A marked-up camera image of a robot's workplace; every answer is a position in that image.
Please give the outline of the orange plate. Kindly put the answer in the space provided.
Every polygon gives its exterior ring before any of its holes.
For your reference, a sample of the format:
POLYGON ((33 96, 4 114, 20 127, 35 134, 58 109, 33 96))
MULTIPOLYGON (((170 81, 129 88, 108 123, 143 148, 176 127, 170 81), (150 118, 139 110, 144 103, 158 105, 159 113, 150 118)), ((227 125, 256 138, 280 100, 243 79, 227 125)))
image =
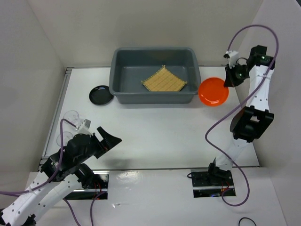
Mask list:
POLYGON ((198 97, 207 106, 220 106, 228 99, 228 96, 229 88, 224 86, 224 80, 221 78, 208 78, 198 88, 198 97))

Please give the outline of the woven bamboo mat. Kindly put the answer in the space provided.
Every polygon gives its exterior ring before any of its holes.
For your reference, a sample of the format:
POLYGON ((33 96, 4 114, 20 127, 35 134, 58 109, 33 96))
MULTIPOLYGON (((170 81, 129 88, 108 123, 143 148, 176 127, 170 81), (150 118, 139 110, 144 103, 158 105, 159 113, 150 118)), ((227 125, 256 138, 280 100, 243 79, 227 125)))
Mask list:
POLYGON ((187 84, 163 65, 151 77, 142 81, 142 85, 150 92, 178 92, 187 84))

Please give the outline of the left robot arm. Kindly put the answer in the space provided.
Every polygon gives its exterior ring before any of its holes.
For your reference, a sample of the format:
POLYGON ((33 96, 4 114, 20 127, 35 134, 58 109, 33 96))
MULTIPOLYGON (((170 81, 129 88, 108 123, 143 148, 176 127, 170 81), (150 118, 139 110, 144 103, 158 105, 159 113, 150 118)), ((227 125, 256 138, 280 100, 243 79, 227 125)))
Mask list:
POLYGON ((29 226, 52 206, 79 188, 98 184, 99 177, 84 163, 94 156, 100 158, 122 140, 107 133, 102 127, 95 134, 76 134, 63 150, 51 155, 28 186, 27 192, 0 212, 2 226, 29 226))

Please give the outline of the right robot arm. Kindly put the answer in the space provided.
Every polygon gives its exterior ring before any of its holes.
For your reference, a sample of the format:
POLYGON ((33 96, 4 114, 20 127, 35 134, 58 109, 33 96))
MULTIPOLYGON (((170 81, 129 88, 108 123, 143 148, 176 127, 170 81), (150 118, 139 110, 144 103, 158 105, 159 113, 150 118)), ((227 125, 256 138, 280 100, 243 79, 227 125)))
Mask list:
POLYGON ((237 87, 250 80, 249 95, 246 105, 233 117, 230 124, 232 141, 222 154, 209 164, 206 180, 211 185, 229 179, 233 162, 243 149, 255 139, 259 139, 274 120, 274 114, 269 111, 268 96, 271 76, 275 62, 272 56, 266 54, 267 47, 257 45, 250 50, 246 64, 241 65, 239 53, 227 51, 228 59, 225 66, 225 87, 237 87))

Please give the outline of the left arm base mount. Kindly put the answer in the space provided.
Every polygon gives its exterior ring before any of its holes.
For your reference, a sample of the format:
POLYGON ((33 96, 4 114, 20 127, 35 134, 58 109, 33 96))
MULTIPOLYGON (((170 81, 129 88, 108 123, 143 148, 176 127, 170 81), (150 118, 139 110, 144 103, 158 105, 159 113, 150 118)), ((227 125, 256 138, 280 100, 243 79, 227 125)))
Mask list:
POLYGON ((88 188, 79 188, 65 197, 66 200, 108 199, 109 171, 95 170, 96 179, 88 188))

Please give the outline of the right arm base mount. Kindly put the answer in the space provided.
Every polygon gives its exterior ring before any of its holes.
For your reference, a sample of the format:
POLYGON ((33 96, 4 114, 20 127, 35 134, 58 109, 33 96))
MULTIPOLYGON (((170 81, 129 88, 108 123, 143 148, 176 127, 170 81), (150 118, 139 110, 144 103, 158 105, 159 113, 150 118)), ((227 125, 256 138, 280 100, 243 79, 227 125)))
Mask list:
POLYGON ((204 170, 191 170, 187 174, 187 178, 192 182, 194 198, 221 197, 224 191, 224 196, 236 196, 231 173, 227 178, 220 178, 210 176, 204 170))

